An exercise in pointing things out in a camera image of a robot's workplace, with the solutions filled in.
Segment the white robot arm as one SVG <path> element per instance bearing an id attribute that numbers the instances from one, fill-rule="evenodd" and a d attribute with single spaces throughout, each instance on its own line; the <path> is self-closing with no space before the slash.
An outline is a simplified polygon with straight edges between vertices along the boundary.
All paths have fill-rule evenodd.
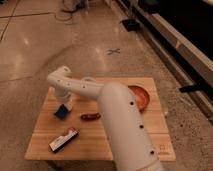
<path id="1" fill-rule="evenodd" d="M 70 78 L 62 66 L 47 76 L 60 100 L 70 93 L 97 102 L 118 171 L 165 171 L 144 125 L 132 91 L 119 82 L 97 83 Z"/>

